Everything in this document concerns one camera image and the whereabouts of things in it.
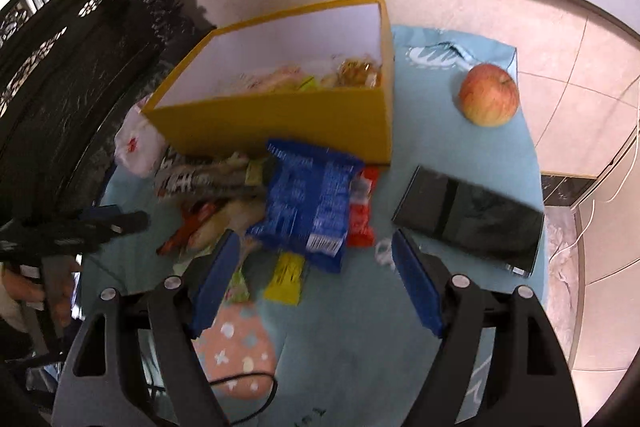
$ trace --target blue snack package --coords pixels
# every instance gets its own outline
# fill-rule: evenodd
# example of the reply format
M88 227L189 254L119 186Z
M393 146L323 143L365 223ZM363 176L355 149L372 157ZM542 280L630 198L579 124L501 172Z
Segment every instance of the blue snack package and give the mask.
M364 167L355 156L290 140L270 140L278 166L263 221L247 230L267 248L304 255L338 273L349 231L349 187Z

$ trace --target barcode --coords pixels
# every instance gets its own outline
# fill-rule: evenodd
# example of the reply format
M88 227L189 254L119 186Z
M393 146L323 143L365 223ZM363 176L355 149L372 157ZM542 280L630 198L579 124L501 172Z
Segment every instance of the barcode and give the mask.
M369 193L371 192L371 180L367 180L362 176L356 176L349 187L351 204L367 204L369 202Z
M309 240L306 242L306 249L309 252L322 252L331 257L334 257L338 253L342 245L342 239L335 237L327 237L326 235L318 235L312 233L309 236Z

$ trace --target red snack package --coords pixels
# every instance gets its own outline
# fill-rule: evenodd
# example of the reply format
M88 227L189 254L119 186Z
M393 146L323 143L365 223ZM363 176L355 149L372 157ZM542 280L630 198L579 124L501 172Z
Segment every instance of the red snack package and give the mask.
M196 212L186 212L182 210L182 219L184 224L169 239L164 242L162 247L156 250L158 255L167 255L172 251L179 250L184 247L191 234L196 232L201 225L216 213L218 207L214 203L204 203Z
M369 226L370 200L378 183L380 171L376 167L365 167L351 182L349 199L348 247L373 247L376 235Z

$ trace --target white plastic bag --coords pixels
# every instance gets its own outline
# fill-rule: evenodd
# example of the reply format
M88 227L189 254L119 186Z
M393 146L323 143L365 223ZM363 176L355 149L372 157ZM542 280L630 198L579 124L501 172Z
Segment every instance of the white plastic bag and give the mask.
M129 109L114 138L116 163L140 178L156 172L167 147L164 137L141 113L149 97Z

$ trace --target silver screw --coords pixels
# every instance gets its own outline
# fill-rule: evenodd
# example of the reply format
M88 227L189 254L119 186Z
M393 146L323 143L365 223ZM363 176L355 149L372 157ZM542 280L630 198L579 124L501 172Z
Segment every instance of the silver screw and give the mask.
M533 290L528 286L518 286L518 295L523 299L530 299L533 296Z
M103 301L110 301L115 296L116 296L116 290L114 290L114 288L105 288L104 290L102 290L102 293L100 294L100 299L102 299Z
M451 282L453 283L453 286L455 286L456 288L466 288L471 284L469 277L467 277L466 275L460 275L460 274L454 275L451 278Z
M167 288L168 290L175 290L176 288L179 288L181 284L182 284L182 280L175 275L172 275L171 277L167 277L164 280L164 287Z

